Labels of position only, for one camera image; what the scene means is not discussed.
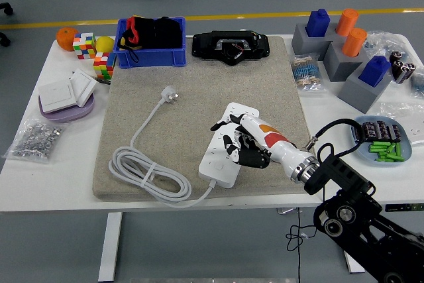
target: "orange cylinder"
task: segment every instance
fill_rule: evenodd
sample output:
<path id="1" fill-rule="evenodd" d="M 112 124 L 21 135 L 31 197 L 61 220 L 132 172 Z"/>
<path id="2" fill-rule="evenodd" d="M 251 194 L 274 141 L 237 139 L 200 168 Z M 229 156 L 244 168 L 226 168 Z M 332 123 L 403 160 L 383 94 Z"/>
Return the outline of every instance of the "orange cylinder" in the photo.
<path id="1" fill-rule="evenodd" d="M 355 27 L 358 17 L 359 13 L 355 9 L 345 9 L 337 24 L 336 33 L 340 36 L 348 36 L 349 32 Z"/>
<path id="2" fill-rule="evenodd" d="M 342 47 L 342 52 L 345 56 L 354 58 L 360 52 L 362 45 L 366 40 L 367 33 L 364 29 L 353 28 L 347 36 L 346 42 Z"/>

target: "beige felt mat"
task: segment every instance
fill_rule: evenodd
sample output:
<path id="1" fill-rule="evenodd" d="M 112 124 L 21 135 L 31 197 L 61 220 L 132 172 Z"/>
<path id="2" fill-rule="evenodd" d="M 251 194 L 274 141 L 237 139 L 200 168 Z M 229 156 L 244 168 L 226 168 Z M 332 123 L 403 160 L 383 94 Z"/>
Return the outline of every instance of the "beige felt mat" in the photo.
<path id="1" fill-rule="evenodd" d="M 179 98 L 165 103 L 137 138 L 135 146 L 153 161 L 183 174 L 197 199 L 208 187 L 198 177 L 198 167 L 211 141 L 209 129 L 221 119 L 227 105 L 237 102 L 256 108 L 260 118 L 275 126 L 291 142 L 309 140 L 284 40 L 269 37 L 271 53 L 260 60 L 227 66 L 217 60 L 191 55 L 187 40 L 187 65 L 183 68 L 116 68 L 93 176 L 93 193 L 105 201 L 150 201 L 144 190 L 114 177 L 108 169 L 113 152 L 130 140 L 159 102 L 161 91 L 174 86 Z M 155 179 L 158 186 L 174 183 Z M 242 167 L 233 188 L 215 187 L 209 198 L 262 194 L 299 194 L 303 186 L 290 181 L 279 164 L 267 169 Z"/>

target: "gray floor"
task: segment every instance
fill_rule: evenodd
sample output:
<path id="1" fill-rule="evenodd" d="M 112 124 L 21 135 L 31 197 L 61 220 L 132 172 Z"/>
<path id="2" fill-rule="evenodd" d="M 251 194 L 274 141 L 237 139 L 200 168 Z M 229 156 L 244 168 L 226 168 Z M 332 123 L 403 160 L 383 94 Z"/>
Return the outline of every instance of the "gray floor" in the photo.
<path id="1" fill-rule="evenodd" d="M 15 14 L 0 25 L 145 17 L 340 11 L 424 7 L 424 0 L 0 0 Z M 188 21 L 187 33 L 252 29 L 291 34 L 307 17 Z M 424 58 L 423 13 L 361 15 L 357 26 L 405 35 Z M 114 25 L 78 26 L 97 36 Z M 11 144 L 58 27 L 4 30 L 12 41 L 0 47 L 0 153 Z M 302 223 L 311 223 L 306 209 Z M 422 213 L 389 213 L 408 229 L 422 231 Z M 105 213 L 67 212 L 0 217 L 0 282 L 96 282 Z M 116 282 L 131 278 L 296 277 L 297 255 L 286 251 L 285 234 L 295 216 L 274 209 L 128 213 L 123 219 Z M 306 240 L 303 282 L 375 282 L 348 274 L 342 251 L 324 235 Z"/>

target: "battery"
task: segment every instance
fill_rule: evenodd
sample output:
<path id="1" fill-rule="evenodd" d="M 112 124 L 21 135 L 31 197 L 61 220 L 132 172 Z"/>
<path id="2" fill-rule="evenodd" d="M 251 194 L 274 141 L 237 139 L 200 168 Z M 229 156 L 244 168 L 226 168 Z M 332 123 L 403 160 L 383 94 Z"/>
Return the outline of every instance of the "battery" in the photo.
<path id="1" fill-rule="evenodd" d="M 399 75 L 401 74 L 400 68 L 402 66 L 403 66 L 403 62 L 399 60 L 393 62 L 392 64 L 392 74 L 393 74 L 393 77 L 395 78 L 395 81 L 398 79 Z"/>
<path id="2" fill-rule="evenodd" d="M 403 83 L 403 81 L 405 81 L 406 80 L 406 75 L 408 74 L 408 73 L 410 73 L 410 69 L 407 67 L 407 66 L 402 66 L 401 68 L 400 68 L 400 75 L 399 75 L 399 77 L 396 79 L 396 83 L 397 84 L 402 84 Z"/>
<path id="3" fill-rule="evenodd" d="M 395 61 L 399 61 L 402 58 L 402 53 L 399 51 L 393 51 L 392 54 L 390 54 L 389 61 L 391 64 L 393 64 Z"/>
<path id="4" fill-rule="evenodd" d="M 409 73 L 406 75 L 406 79 L 409 79 L 409 77 L 412 75 L 412 73 L 417 69 L 414 63 L 408 63 L 406 66 L 409 68 Z"/>

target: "white power cord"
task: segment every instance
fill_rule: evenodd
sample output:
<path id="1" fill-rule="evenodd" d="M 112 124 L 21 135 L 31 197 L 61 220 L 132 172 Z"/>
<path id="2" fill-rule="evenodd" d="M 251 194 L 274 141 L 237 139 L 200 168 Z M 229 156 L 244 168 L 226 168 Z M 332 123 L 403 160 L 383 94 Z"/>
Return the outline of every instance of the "white power cord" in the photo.
<path id="1" fill-rule="evenodd" d="M 207 195 L 209 195 L 209 193 L 217 183 L 216 180 L 211 180 L 208 189 L 199 199 L 192 201 L 186 205 L 178 205 L 176 203 L 182 202 L 190 197 L 190 181 L 185 176 L 181 175 L 179 172 L 176 172 L 175 170 L 169 169 L 153 162 L 151 159 L 149 159 L 149 157 L 147 157 L 141 151 L 134 147 L 134 142 L 136 138 L 139 136 L 139 134 L 141 133 L 143 128 L 145 128 L 148 122 L 152 119 L 153 114 L 155 114 L 159 107 L 165 102 L 170 103 L 171 101 L 173 101 L 178 96 L 178 94 L 176 93 L 174 88 L 167 86 L 162 91 L 161 96 L 162 98 L 157 104 L 157 106 L 152 110 L 150 115 L 147 117 L 146 121 L 141 125 L 141 127 L 132 137 L 130 146 L 119 147 L 113 153 L 112 159 L 109 161 L 109 170 L 114 176 L 118 177 L 119 179 L 145 189 L 158 201 L 164 203 L 168 207 L 193 207 L 194 205 L 197 205 L 199 202 L 205 199 Z M 147 173 L 144 174 L 141 170 L 141 167 L 147 170 Z M 180 186 L 179 192 L 169 192 L 168 190 L 164 190 L 162 188 L 159 188 L 158 186 L 155 186 L 155 184 L 153 183 L 153 179 L 156 175 L 168 177 L 177 182 Z"/>

